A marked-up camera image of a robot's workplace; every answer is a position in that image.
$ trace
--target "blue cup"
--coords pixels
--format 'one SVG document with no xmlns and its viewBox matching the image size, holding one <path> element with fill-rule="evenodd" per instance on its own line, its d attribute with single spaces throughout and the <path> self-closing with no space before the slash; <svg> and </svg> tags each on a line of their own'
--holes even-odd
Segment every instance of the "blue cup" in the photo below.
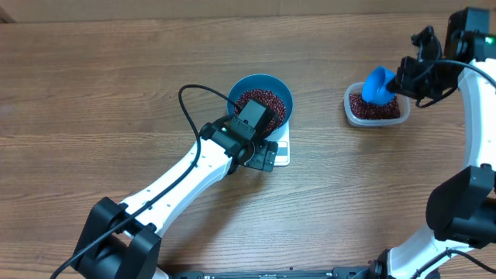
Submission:
<svg viewBox="0 0 496 279">
<path fill-rule="evenodd" d="M 367 77 L 362 89 L 362 99 L 375 105 L 386 105 L 394 97 L 395 93 L 390 93 L 386 85 L 395 76 L 395 73 L 379 66 Z"/>
<path fill-rule="evenodd" d="M 269 74 L 252 74 L 238 81 L 232 87 L 228 97 L 233 101 L 237 101 L 244 92 L 251 89 L 271 90 L 277 97 L 281 98 L 282 102 L 286 106 L 286 117 L 284 117 L 281 127 L 288 122 L 293 114 L 294 102 L 291 91 L 288 86 L 284 84 L 284 82 Z M 227 102 L 227 113 L 234 113 L 234 105 L 229 102 Z M 272 132 L 272 135 L 274 135 L 277 130 L 278 129 L 275 129 Z"/>
</svg>

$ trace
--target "bowl of beans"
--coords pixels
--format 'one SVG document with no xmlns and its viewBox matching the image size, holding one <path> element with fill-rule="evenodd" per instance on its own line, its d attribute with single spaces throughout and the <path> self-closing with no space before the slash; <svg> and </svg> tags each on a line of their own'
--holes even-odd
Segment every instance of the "bowl of beans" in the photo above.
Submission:
<svg viewBox="0 0 496 279">
<path fill-rule="evenodd" d="M 364 82 L 352 84 L 344 94 L 344 110 L 350 125 L 381 127 L 404 122 L 410 115 L 408 97 L 398 95 L 386 105 L 374 105 L 362 99 Z"/>
<path fill-rule="evenodd" d="M 252 98 L 262 102 L 277 113 L 278 121 L 272 119 L 267 130 L 275 134 L 293 114 L 293 96 L 288 86 L 269 74 L 252 74 L 238 81 L 231 89 L 229 98 L 241 108 Z M 239 115 L 241 111 L 227 103 L 227 113 Z"/>
</svg>

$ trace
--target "wood grain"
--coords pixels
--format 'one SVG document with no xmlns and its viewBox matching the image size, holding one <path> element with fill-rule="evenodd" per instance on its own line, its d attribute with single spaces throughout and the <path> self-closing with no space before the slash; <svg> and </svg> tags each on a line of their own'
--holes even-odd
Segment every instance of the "wood grain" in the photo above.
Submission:
<svg viewBox="0 0 496 279">
<path fill-rule="evenodd" d="M 343 94 L 377 65 L 394 70 L 449 13 L 181 19 L 0 26 L 0 277 L 46 278 L 90 208 L 153 182 L 193 143 L 177 90 L 227 93 L 253 73 L 295 99 L 291 164 L 211 186 L 167 231 L 160 264 L 205 271 L 363 265 L 425 222 L 431 190 L 460 168 L 455 94 L 386 129 L 346 122 Z M 191 90 L 197 126 L 225 103 Z M 489 246 L 473 255 L 494 263 Z M 463 259 L 448 278 L 488 277 Z M 69 269 L 62 276 L 79 277 Z"/>
<path fill-rule="evenodd" d="M 493 0 L 0 0 L 16 22 L 314 16 L 496 9 Z"/>
</svg>

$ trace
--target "white scale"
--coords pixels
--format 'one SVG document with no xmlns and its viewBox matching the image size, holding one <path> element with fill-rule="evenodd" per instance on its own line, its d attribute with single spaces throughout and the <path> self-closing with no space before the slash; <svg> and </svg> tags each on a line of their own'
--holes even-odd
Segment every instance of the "white scale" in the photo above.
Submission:
<svg viewBox="0 0 496 279">
<path fill-rule="evenodd" d="M 286 167 L 289 165 L 289 120 L 277 131 L 266 138 L 278 144 L 275 167 Z"/>
</svg>

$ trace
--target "bowl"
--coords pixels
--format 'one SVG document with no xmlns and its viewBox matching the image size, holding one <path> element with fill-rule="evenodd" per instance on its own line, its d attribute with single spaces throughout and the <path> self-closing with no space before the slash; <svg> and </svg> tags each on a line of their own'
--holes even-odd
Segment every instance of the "bowl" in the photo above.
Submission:
<svg viewBox="0 0 496 279">
<path fill-rule="evenodd" d="M 396 94 L 396 99 L 398 100 L 401 117 L 397 119 L 359 119 L 351 111 L 350 107 L 350 94 L 352 93 L 362 93 L 362 88 L 364 82 L 357 82 L 348 87 L 348 90 L 344 93 L 344 110 L 346 112 L 346 117 L 351 126 L 355 127 L 382 127 L 396 125 L 404 122 L 410 116 L 410 101 L 408 97 L 400 94 Z"/>
<path fill-rule="evenodd" d="M 293 96 L 291 95 L 288 86 L 277 77 L 273 77 L 269 74 L 252 74 L 238 81 L 232 87 L 228 97 L 236 102 L 244 92 L 252 89 L 271 90 L 277 97 L 281 98 L 286 106 L 286 117 L 284 117 L 281 126 L 271 133 L 271 135 L 274 135 L 293 115 Z M 227 103 L 227 113 L 234 113 L 234 105 Z"/>
</svg>

